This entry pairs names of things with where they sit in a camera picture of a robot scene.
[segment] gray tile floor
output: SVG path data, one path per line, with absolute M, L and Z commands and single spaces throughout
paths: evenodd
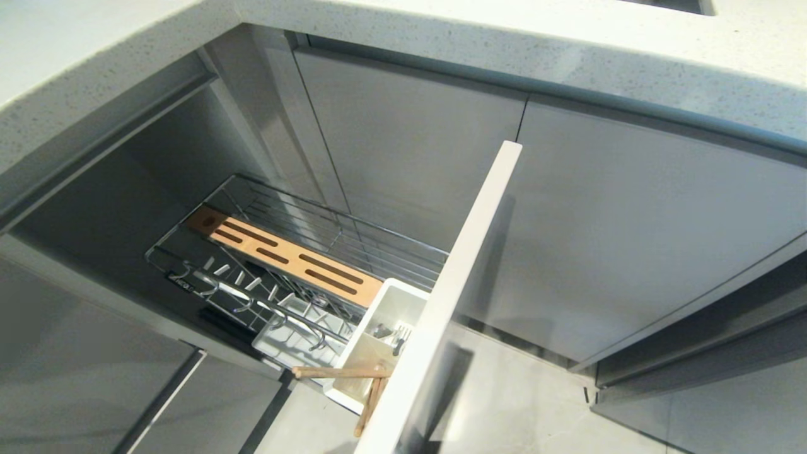
M 470 363 L 429 452 L 677 453 L 589 411 L 583 387 L 592 390 L 591 379 L 461 326 L 450 334 Z M 357 419 L 318 390 L 298 385 L 256 453 L 348 454 Z

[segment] countertop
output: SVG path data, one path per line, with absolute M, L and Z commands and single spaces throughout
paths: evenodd
M 5 0 L 0 174 L 239 23 L 385 48 L 807 141 L 807 2 Z

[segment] label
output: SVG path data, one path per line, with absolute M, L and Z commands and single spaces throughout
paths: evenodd
M 167 273 L 165 273 L 165 278 L 173 282 L 174 285 L 181 288 L 182 290 L 185 290 L 188 293 L 193 293 L 196 287 L 194 287 L 193 284 L 191 284 L 190 282 L 183 279 L 181 276 L 182 275 L 178 275 L 172 271 L 168 271 Z

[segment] gray lacquered panel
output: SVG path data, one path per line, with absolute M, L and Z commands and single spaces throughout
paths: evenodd
M 527 95 L 313 49 L 300 72 L 354 215 L 448 250 Z
M 471 315 L 574 360 L 807 230 L 799 166 L 534 101 L 519 142 L 490 297 Z
M 0 452 L 111 452 L 193 351 L 5 260 L 0 301 Z
M 278 389 L 276 380 L 208 356 L 135 452 L 239 452 Z
M 807 306 L 807 253 L 597 365 L 597 385 L 611 386 L 638 373 L 729 342 Z
M 708 385 L 593 408 L 688 452 L 803 452 L 805 373 L 807 359 L 801 358 Z

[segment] wooden handle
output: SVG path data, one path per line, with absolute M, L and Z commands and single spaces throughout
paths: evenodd
M 297 378 L 388 378 L 392 372 L 376 369 L 337 369 L 293 367 Z
M 378 399 L 375 401 L 375 404 L 378 404 L 378 401 L 381 400 L 381 394 L 384 393 L 384 389 L 387 387 L 387 383 L 390 382 L 389 378 L 382 378 L 381 385 L 378 387 Z
M 362 411 L 362 416 L 358 417 L 356 428 L 353 429 L 354 437 L 358 438 L 362 436 L 362 432 L 364 431 L 364 427 L 367 425 L 367 421 L 370 421 L 370 416 L 373 415 L 373 410 L 375 410 L 375 404 L 378 403 L 378 395 L 380 394 L 382 380 L 386 379 L 374 378 L 372 385 L 370 385 L 370 393 L 367 394 L 367 401 L 364 404 L 364 410 Z

